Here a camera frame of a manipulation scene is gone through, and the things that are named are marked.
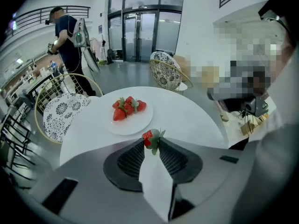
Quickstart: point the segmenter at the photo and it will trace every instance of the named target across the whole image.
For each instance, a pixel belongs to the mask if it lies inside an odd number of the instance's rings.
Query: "black pants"
[[[65,62],[64,64],[69,73],[83,75],[81,59],[73,59]],[[83,94],[83,91],[85,91],[88,96],[96,95],[96,92],[92,89],[86,78],[81,76],[71,76],[71,79],[75,83],[75,91],[77,94]]]

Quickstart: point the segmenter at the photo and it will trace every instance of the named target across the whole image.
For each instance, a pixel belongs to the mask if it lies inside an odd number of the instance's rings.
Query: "chair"
[[[20,173],[18,173],[13,167],[16,168],[29,168],[29,166],[21,163],[15,162],[15,158],[20,157],[21,159],[25,160],[26,162],[35,165],[32,161],[30,161],[25,155],[22,154],[21,150],[17,147],[17,144],[10,139],[6,138],[5,136],[1,136],[0,139],[0,164],[3,168],[6,168],[9,170],[9,177],[13,183],[13,186],[17,186],[21,189],[30,189],[30,187],[20,187],[12,173],[17,174],[18,176],[27,179],[32,180],[31,178],[28,178]]]
[[[28,150],[27,144],[30,141],[30,130],[15,120],[11,115],[8,115],[2,128],[0,135],[4,135],[7,139],[15,140],[21,147],[22,154],[25,154],[25,150]]]
[[[189,77],[181,71],[177,62],[167,53],[154,52],[149,64],[153,77],[160,87],[170,91],[183,91],[186,88],[181,88],[185,86],[182,83],[182,77],[190,83],[187,88],[193,87]]]
[[[91,99],[83,95],[83,88],[78,80],[84,77],[96,86],[102,96],[100,87],[90,78],[80,74],[63,74],[50,80],[40,91],[35,105],[35,120],[40,133],[48,140],[61,144],[75,116],[88,106]],[[37,111],[43,115],[44,131],[37,121]]]

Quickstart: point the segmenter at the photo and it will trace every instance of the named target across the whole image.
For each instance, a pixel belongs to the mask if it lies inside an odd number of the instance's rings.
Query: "ceiling light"
[[[17,61],[17,63],[19,63],[19,64],[22,64],[22,63],[23,63],[23,61],[22,61],[21,59],[17,59],[16,61]]]

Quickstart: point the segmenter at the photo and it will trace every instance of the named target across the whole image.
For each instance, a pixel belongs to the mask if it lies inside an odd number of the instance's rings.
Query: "pixelated area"
[[[213,33],[211,54],[186,55],[184,73],[216,93],[262,95],[289,58],[286,32],[275,22],[243,18],[214,24]]]

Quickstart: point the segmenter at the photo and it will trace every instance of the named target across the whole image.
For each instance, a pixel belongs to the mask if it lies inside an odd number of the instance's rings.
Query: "strawberry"
[[[138,107],[137,107],[137,111],[140,112],[140,111],[143,111],[145,110],[146,108],[146,103],[141,101],[141,100],[138,100],[137,101],[139,103]]]
[[[114,121],[123,120],[125,118],[126,118],[126,113],[124,112],[123,109],[117,108],[114,110],[114,114],[113,114]]]
[[[131,115],[134,113],[134,108],[132,107],[132,105],[130,103],[125,102],[125,104],[123,105],[123,108],[128,111],[127,115]]]
[[[153,137],[153,134],[151,133],[151,130],[148,130],[146,133],[142,135],[142,138],[144,139],[144,145],[150,146],[149,138]]]
[[[125,103],[125,99],[124,99],[123,97],[120,97],[120,98],[119,98],[119,99],[112,105],[112,107],[113,107],[114,109],[117,109],[117,108],[119,108],[120,106],[122,107],[124,103]]]
[[[116,102],[112,105],[112,107],[113,107],[114,109],[117,109],[119,105],[120,105],[120,102],[119,102],[119,101],[116,101]]]
[[[128,98],[126,98],[126,102],[131,104],[132,103],[132,99],[133,99],[133,97],[129,96]]]

